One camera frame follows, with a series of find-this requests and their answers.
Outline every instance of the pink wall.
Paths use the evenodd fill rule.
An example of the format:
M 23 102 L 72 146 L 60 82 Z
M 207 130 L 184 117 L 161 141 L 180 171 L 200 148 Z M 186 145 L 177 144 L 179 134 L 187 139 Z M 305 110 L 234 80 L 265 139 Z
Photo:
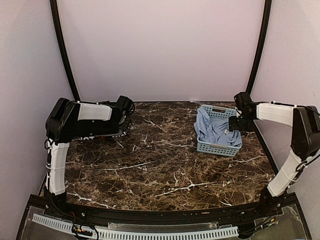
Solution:
M 60 0 L 83 100 L 233 101 L 246 89 L 264 0 Z
M 45 122 L 71 97 L 46 0 L 0 1 L 0 239 L 16 239 L 47 160 Z
M 254 101 L 315 105 L 320 111 L 320 2 L 272 1 L 265 48 L 253 88 Z M 280 168 L 288 156 L 291 129 L 259 122 Z M 313 239 L 320 239 L 320 160 L 294 185 Z

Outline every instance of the marble table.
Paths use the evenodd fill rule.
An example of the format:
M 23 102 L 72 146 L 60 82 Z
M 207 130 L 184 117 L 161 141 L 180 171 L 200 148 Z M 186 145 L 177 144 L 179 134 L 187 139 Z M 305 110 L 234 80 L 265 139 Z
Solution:
M 136 103 L 127 136 L 74 140 L 67 201 L 100 208 L 182 211 L 256 202 L 274 177 L 254 132 L 235 157 L 197 152 L 194 102 Z M 234 107 L 234 103 L 206 103 Z

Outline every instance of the wire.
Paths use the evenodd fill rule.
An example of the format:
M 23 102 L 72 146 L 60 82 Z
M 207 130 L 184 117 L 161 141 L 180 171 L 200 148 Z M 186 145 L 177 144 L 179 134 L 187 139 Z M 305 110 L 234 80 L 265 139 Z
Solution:
M 308 163 L 307 160 L 301 162 L 298 166 L 296 166 L 295 171 L 296 171 L 296 172 L 302 171 L 302 170 L 305 168 L 305 166 L 307 165 L 307 163 Z
M 298 107 L 304 107 L 304 108 L 306 108 L 306 109 L 309 109 L 311 112 L 314 112 L 315 114 L 317 114 L 318 116 L 320 116 L 320 113 L 317 112 L 317 111 L 315 111 L 315 110 L 313 110 L 312 107 L 310 107 L 310 106 L 298 106 Z
M 267 218 L 266 220 L 262 221 L 261 223 L 259 223 L 259 225 L 255 226 L 255 227 L 253 227 L 253 228 L 251 228 L 251 229 L 249 229 L 249 230 L 247 230 L 247 231 L 241 232 L 241 233 L 239 233 L 239 234 L 240 234 L 240 235 L 251 235 L 251 234 L 253 234 L 253 233 L 258 232 L 258 231 L 261 230 L 261 229 L 264 229 L 264 228 L 266 228 L 266 227 L 270 227 L 271 225 L 269 225 L 269 224 L 271 224 L 272 222 L 274 222 L 274 220 L 277 219 L 278 216 L 279 216 L 279 213 L 278 213 L 278 210 L 277 210 L 275 217 L 274 217 L 274 216 L 271 216 L 271 217 Z
M 50 187 L 50 180 L 48 180 L 48 191 L 49 191 L 49 187 Z M 93 226 L 91 223 L 88 223 L 87 221 L 85 221 L 85 220 L 83 220 L 83 219 L 81 219 L 81 218 L 79 218 L 79 217 L 76 217 L 76 215 L 75 215 L 74 212 L 71 212 L 72 215 L 70 215 L 70 214 L 68 214 L 68 213 L 65 213 L 65 212 L 61 211 L 61 210 L 55 205 L 55 203 L 54 203 L 54 201 L 53 201 L 53 199 L 52 199 L 52 197 L 51 197 L 51 193 L 50 193 L 50 192 L 48 192 L 48 195 L 49 195 L 49 199 L 50 199 L 50 202 L 51 202 L 52 206 L 53 206 L 59 213 L 65 215 L 65 216 L 67 216 L 67 217 L 73 218 L 73 226 L 75 225 L 75 221 L 76 221 L 76 220 L 83 222 L 83 223 L 86 224 L 89 228 L 91 228 L 93 231 L 95 231 L 95 233 L 96 233 L 96 240 L 99 240 L 99 233 L 98 233 L 97 229 L 95 228 L 95 226 Z
M 239 112 L 238 108 L 235 108 L 236 112 L 241 115 L 241 112 Z
M 249 230 L 247 230 L 247 231 L 241 232 L 240 234 L 245 234 L 245 235 L 247 235 L 247 234 L 249 234 L 248 232 L 251 232 L 252 230 L 255 230 L 257 227 L 260 227 L 261 225 L 267 223 L 267 222 L 270 221 L 272 218 L 273 218 L 273 216 L 271 216 L 271 217 L 267 218 L 266 220 L 262 221 L 261 223 L 259 223 L 259 225 L 254 226 L 253 228 L 251 228 L 251 229 L 249 229 Z
M 312 163 L 313 163 L 315 160 L 317 160 L 319 157 L 320 157 L 320 154 L 319 154 L 318 156 L 316 156 L 314 159 L 312 159 L 310 162 L 308 162 L 308 163 L 306 164 L 306 166 L 312 164 Z
M 84 237 L 84 236 L 80 236 L 80 234 L 84 234 L 84 232 L 88 232 L 82 229 L 82 224 L 79 227 L 76 227 L 74 224 L 72 225 L 72 232 L 75 234 L 75 236 L 73 236 L 75 239 L 78 240 L 88 240 L 91 236 L 88 237 Z
M 130 115 L 134 114 L 135 110 L 136 110 L 136 106 L 134 103 L 132 103 L 132 106 L 129 110 L 129 113 L 127 113 L 126 116 L 130 116 Z
M 70 214 L 68 214 L 68 213 L 65 213 L 65 212 L 61 211 L 61 210 L 55 205 L 54 201 L 52 200 L 52 197 L 51 197 L 50 192 L 49 192 L 48 194 L 49 194 L 49 198 L 50 198 L 51 204 L 53 205 L 53 207 L 54 207 L 59 213 L 65 215 L 65 216 L 67 216 L 67 217 L 73 218 L 74 221 L 75 221 L 75 220 L 79 220 L 79 221 L 83 222 L 84 224 L 86 224 L 89 228 L 91 228 L 92 230 L 95 231 L 95 233 L 96 233 L 96 240 L 99 240 L 99 233 L 98 233 L 97 229 L 96 229 L 92 224 L 88 223 L 87 221 L 85 221 L 85 220 L 83 220 L 83 219 L 81 219 L 81 218 L 79 218 L 79 217 L 76 217 L 75 215 L 70 215 Z
M 47 139 L 44 141 L 44 149 L 45 149 L 45 150 L 49 150 L 49 149 L 52 147 L 53 143 L 54 143 L 54 141 L 50 141 L 50 139 L 47 138 Z

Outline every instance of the plastic basket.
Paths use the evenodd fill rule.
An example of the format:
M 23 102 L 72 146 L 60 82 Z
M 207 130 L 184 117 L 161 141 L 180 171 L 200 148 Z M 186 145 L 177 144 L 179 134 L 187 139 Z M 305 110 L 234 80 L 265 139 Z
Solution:
M 226 119 L 231 116 L 237 115 L 237 111 L 232 108 L 211 105 L 202 105 L 202 107 L 205 109 L 205 111 L 212 119 Z M 197 137 L 197 141 L 198 143 L 196 150 L 202 153 L 234 157 L 237 154 L 237 152 L 239 152 L 239 150 L 241 149 L 241 146 L 228 146 L 201 141 L 199 140 L 199 136 Z

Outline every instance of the basket handle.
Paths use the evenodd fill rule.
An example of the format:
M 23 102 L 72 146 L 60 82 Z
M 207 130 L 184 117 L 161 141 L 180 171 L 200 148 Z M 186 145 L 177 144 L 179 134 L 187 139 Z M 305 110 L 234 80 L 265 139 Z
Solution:
M 223 113 L 225 113 L 227 110 L 225 107 L 222 107 L 222 106 L 212 106 L 212 109 L 221 111 L 221 113 L 222 113 L 222 111 L 223 111 Z
M 216 144 L 216 143 L 211 143 L 211 148 L 217 148 L 217 149 L 228 149 L 228 146 L 222 145 L 222 144 Z

